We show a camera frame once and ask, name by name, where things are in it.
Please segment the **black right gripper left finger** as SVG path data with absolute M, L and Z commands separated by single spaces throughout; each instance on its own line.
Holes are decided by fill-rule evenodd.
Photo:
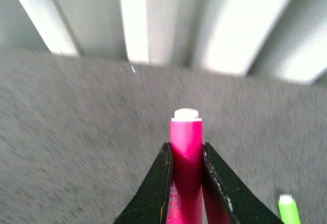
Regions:
M 136 194 L 114 223 L 166 223 L 174 158 L 169 142 L 162 145 Z

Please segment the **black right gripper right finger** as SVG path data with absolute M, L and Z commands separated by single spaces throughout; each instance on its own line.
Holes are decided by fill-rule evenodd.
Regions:
M 203 145 L 203 199 L 208 223 L 282 223 L 208 142 Z

